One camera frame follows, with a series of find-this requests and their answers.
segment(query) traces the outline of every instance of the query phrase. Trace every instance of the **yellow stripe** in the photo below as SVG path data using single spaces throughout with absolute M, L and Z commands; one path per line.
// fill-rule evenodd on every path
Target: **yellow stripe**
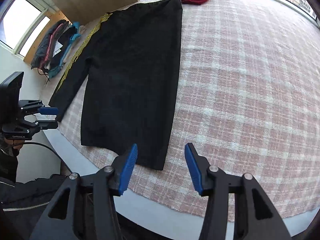
M 109 19 L 109 17 L 112 15 L 112 13 L 108 14 L 106 13 L 104 16 L 102 16 L 101 20 L 98 22 L 98 24 L 95 26 L 95 28 L 90 32 L 90 34 L 88 35 L 88 37 L 85 39 L 85 41 L 82 43 L 82 45 L 80 46 L 80 48 L 76 51 L 76 53 L 74 54 L 73 58 L 71 59 L 68 67 L 66 68 L 62 78 L 59 81 L 59 86 L 57 91 L 59 90 L 59 88 L 61 87 L 63 81 L 66 79 L 67 75 L 68 75 L 68 71 L 70 70 L 72 64 L 78 59 L 78 57 L 80 56 L 80 54 L 82 53 L 82 50 L 84 49 L 85 46 L 87 46 L 87 44 L 89 43 L 90 38 L 92 37 L 92 35 L 94 35 L 101 27 L 101 23 L 107 21 Z

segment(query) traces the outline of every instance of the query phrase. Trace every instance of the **pink and white plaid fabric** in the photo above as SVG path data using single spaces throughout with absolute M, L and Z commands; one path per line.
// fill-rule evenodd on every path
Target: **pink and white plaid fabric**
M 96 22 L 88 24 L 82 41 Z M 283 218 L 319 206 L 319 49 L 319 29 L 274 0 L 183 5 L 179 85 L 164 170 L 136 165 L 129 188 L 174 210 L 204 216 L 207 199 L 194 191 L 183 153 L 192 142 L 226 173 L 252 173 Z M 44 89 L 44 103 L 61 75 Z M 80 145 L 85 85 L 60 131 L 102 168 L 116 154 Z

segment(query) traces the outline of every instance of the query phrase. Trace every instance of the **metal screw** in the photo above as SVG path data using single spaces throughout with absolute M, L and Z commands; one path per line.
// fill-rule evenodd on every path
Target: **metal screw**
M 69 175 L 69 179 L 76 179 L 76 178 L 78 178 L 78 174 L 76 174 L 76 173 L 71 173 Z
M 103 170 L 104 170 L 104 172 L 111 172 L 111 171 L 113 171 L 113 167 L 112 166 L 105 166 L 103 168 Z
M 245 173 L 245 174 L 244 174 L 244 177 L 245 177 L 246 179 L 248 179 L 248 180 L 250 180 L 250 179 L 253 178 L 253 176 L 252 176 L 250 173 Z
M 216 165 L 211 165 L 209 167 L 209 170 L 212 171 L 212 172 L 217 172 L 219 170 L 219 168 Z

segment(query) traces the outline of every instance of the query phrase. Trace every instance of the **zipper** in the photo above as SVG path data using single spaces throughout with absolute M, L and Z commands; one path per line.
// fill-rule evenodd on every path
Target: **zipper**
M 42 207 L 42 206 L 45 206 L 49 204 L 49 201 L 48 202 L 45 202 L 45 203 L 42 203 L 42 204 L 39 204 L 39 205 L 34 205 L 34 206 L 31 206 L 31 207 L 26 207 L 26 208 L 4 208 L 3 211 L 4 212 L 8 212 L 8 211 L 23 211 L 23 210 L 29 210 L 29 209 L 33 209 L 33 208 L 37 208 L 37 207 Z
M 13 185 L 10 185 L 10 184 L 2 182 L 2 181 L 0 181 L 0 183 L 6 184 L 6 185 L 11 186 L 11 187 L 14 187 Z

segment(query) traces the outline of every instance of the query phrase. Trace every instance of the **blue rubber tip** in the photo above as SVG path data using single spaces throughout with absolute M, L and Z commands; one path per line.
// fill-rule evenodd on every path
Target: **blue rubber tip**
M 136 144 L 132 145 L 129 156 L 124 164 L 122 172 L 120 174 L 120 183 L 119 183 L 119 194 L 122 195 L 128 188 L 131 174 L 136 164 L 138 157 L 138 146 Z
M 47 115 L 57 115 L 59 114 L 59 109 L 56 107 L 40 107 L 39 113 Z
M 202 176 L 201 172 L 199 170 L 199 167 L 196 163 L 195 157 L 193 156 L 193 153 L 189 147 L 188 144 L 184 147 L 184 157 L 187 162 L 187 166 L 189 169 L 189 173 L 192 179 L 193 187 L 195 190 L 199 193 L 199 195 L 202 195 L 203 187 L 202 187 Z

